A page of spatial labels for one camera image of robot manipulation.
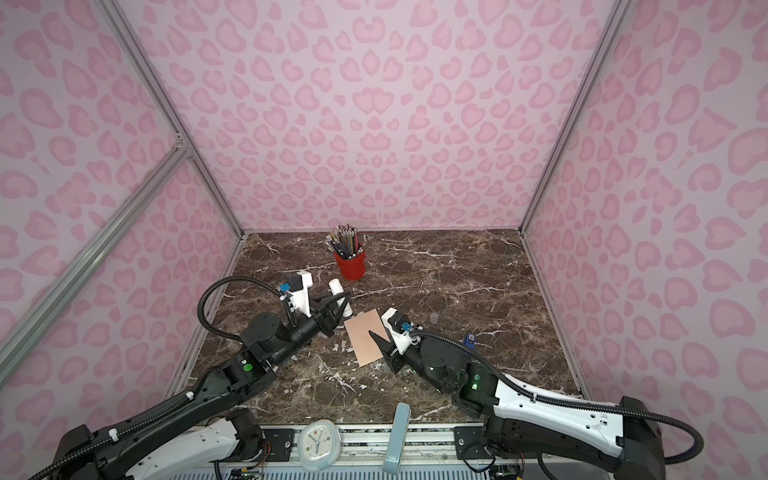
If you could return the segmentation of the white glue stick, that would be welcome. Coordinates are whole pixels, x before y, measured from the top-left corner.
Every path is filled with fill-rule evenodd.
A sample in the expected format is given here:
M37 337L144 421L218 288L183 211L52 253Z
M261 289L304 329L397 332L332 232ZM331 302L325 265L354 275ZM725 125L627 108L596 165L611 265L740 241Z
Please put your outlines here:
M337 278L332 279L328 285L340 310L341 318L343 320L350 319L353 316L353 310L350 305L349 293L344 290L341 282Z

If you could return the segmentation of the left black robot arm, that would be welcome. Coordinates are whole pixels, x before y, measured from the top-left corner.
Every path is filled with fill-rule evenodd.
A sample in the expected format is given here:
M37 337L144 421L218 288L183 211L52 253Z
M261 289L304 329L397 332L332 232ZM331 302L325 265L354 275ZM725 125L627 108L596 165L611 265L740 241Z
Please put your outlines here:
M51 465L34 479L128 479L130 470L193 426L264 391L275 367L322 333L333 335L344 318L348 292L309 300L309 312L286 325L273 313L256 315L236 336L240 349L211 367L193 386L155 407L95 432L81 425L62 437Z

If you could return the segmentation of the pink envelope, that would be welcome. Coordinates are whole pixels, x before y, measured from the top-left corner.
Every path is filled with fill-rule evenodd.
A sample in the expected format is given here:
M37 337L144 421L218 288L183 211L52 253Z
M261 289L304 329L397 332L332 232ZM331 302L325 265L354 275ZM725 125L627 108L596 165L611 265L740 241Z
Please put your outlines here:
M347 320L344 326L360 367L364 367L383 357L378 345L370 336L370 333L374 332L378 336L387 339L387 329L375 309L360 313L354 318Z

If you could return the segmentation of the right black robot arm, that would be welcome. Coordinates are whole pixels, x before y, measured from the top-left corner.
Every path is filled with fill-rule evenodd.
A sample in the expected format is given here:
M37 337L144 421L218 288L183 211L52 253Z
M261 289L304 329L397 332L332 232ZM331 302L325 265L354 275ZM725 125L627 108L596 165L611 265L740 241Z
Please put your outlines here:
M640 400L590 402L528 386L465 345L425 330L370 337L393 372L409 367L464 414L483 421L466 453L479 449L492 459L549 454L616 479L663 479L667 467L704 449L696 428L651 412Z

